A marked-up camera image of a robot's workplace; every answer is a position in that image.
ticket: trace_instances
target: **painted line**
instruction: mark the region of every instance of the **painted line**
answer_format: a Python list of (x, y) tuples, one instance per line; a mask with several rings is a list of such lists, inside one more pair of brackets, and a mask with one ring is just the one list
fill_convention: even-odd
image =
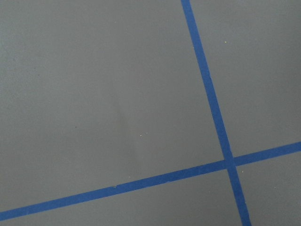
[(210, 105), (216, 132), (218, 134), (218, 138), (221, 144), (222, 153), (228, 165), (227, 168), (228, 175), (230, 178), (240, 219), (243, 226), (251, 226), (251, 221), (249, 218), (249, 213), (245, 202), (245, 197), (237, 174), (237, 169), (234, 163), (226, 129), (222, 120), (222, 114), (215, 94), (214, 86), (209, 72), (209, 67), (203, 50), (201, 38), (198, 33), (198, 27), (193, 15), (191, 4), (189, 0), (181, 0), (181, 2), (186, 17), (188, 29), (190, 32), (192, 44), (194, 47), (194, 51), (197, 57), (199, 69), (207, 93), (207, 98)]
[(236, 166), (241, 166), (252, 162), (271, 159), (271, 158), (292, 154), (300, 151), (301, 151), (301, 142), (298, 142), (290, 145), (275, 147), (268, 150), (235, 157), (234, 162)]
[(202, 174), (207, 174), (219, 170), (226, 169), (225, 161), (217, 161), (206, 165), (201, 165), (189, 169), (183, 169), (171, 173), (162, 174), (150, 178), (136, 180), (125, 184), (107, 187), (91, 192), (76, 194), (60, 199), (55, 199), (48, 202), (42, 202), (30, 206), (20, 207), (13, 210), (7, 210), (0, 212), (0, 221), (17, 218), (29, 214), (39, 213), (47, 210), (53, 210), (65, 206), (70, 206), (82, 202), (88, 202), (91, 200), (101, 199), (112, 195), (131, 192), (147, 187), (161, 185), (181, 179), (191, 178)]

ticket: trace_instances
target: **gray floor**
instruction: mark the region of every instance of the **gray floor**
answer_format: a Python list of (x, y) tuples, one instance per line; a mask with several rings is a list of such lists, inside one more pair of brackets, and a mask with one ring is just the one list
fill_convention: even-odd
[[(191, 0), (234, 156), (301, 141), (301, 2)], [(0, 211), (223, 159), (180, 0), (0, 2)], [(299, 226), (301, 153), (238, 167)], [(1, 222), (240, 226), (225, 170)]]

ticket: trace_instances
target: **concrete floor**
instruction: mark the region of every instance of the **concrete floor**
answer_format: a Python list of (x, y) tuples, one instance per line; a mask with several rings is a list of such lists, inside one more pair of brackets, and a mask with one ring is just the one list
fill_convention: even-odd
[[(301, 2), (191, 0), (236, 184), (187, 6), (0, 2), (0, 225), (301, 225)], [(212, 162), (221, 168), (28, 207)]]

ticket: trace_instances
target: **blue line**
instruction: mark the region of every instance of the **blue line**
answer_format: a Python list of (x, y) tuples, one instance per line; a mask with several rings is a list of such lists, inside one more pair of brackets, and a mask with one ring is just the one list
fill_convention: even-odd
[(190, 5), (189, 0), (181, 0), (184, 14), (186, 17), (188, 29), (190, 32), (192, 44), (194, 47), (194, 51), (198, 60), (199, 69), (203, 78), (203, 83), (205, 86), (205, 90), (207, 93), (208, 102), (210, 105), (213, 121), (215, 124), (216, 132), (218, 134), (218, 138), (221, 144), (222, 153), (224, 159), (228, 165), (228, 175), (230, 178), (230, 182), (232, 185), (234, 197), (236, 200), (236, 205), (238, 208), (238, 212), (240, 215), (240, 219), (243, 226), (251, 226), (251, 221), (249, 218), (248, 209), (246, 206), (244, 194), (241, 188), (241, 184), (239, 181), (239, 177), (237, 174), (237, 169), (234, 163), (233, 155), (231, 152), (229, 140), (227, 137), (226, 129), (222, 120), (222, 114), (218, 105), (217, 97), (215, 94), (214, 86), (212, 83), (212, 79), (210, 76), (208, 64), (206, 61), (206, 57), (204, 54), (202, 42), (200, 35), (198, 33), (198, 27), (193, 15), (193, 11)]
[(234, 162), (236, 166), (241, 166), (295, 152), (301, 152), (301, 142), (235, 157)]
[(13, 210), (0, 212), (0, 221), (17, 218), (33, 213), (53, 210), (60, 207), (70, 206), (82, 202), (101, 199), (104, 197), (131, 192), (142, 188), (161, 185), (168, 182), (173, 182), (185, 178), (195, 177), (206, 173), (211, 173), (226, 169), (225, 161), (217, 161), (206, 165), (201, 165), (189, 169), (183, 169), (171, 173), (162, 174), (155, 177), (145, 178), (125, 184), (107, 187), (91, 192), (72, 195), (60, 199), (55, 199), (48, 202), (42, 202), (30, 206), (20, 207)]

